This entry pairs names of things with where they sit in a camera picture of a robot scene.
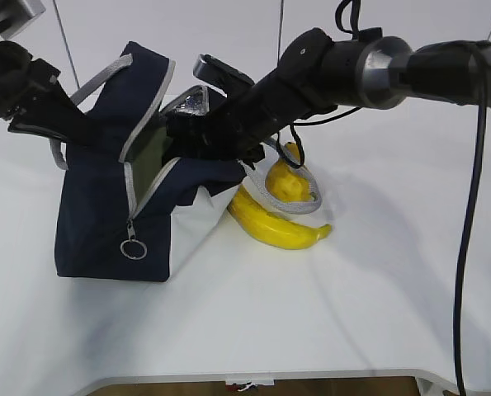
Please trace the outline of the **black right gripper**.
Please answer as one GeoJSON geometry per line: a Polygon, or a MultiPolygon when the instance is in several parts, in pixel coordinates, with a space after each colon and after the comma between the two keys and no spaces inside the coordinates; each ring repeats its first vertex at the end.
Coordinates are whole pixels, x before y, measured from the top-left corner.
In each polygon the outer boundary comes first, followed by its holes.
{"type": "Polygon", "coordinates": [[[313,28],[298,36],[276,68],[245,93],[228,99],[208,116],[166,116],[171,157],[234,160],[292,122],[336,109],[319,86],[319,75],[333,41],[313,28]]]}

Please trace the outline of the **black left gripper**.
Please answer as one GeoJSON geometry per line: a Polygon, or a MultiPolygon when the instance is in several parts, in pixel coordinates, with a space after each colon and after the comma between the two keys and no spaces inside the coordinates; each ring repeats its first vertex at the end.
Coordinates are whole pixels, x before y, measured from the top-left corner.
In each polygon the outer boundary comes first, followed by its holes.
{"type": "Polygon", "coordinates": [[[0,41],[0,119],[13,116],[7,128],[11,133],[93,147],[102,132],[56,84],[59,75],[19,44],[0,41]]]}

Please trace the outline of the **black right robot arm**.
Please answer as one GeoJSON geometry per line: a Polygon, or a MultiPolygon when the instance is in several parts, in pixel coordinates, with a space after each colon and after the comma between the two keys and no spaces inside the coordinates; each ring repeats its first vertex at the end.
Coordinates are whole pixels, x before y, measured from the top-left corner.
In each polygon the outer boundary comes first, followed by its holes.
{"type": "Polygon", "coordinates": [[[268,138],[338,106],[388,110],[416,97],[491,109],[489,41],[413,50],[379,28],[338,42],[314,28],[297,37],[259,82],[210,56],[201,58],[201,69],[201,78],[226,97],[206,115],[166,117],[170,156],[257,163],[268,138]]]}

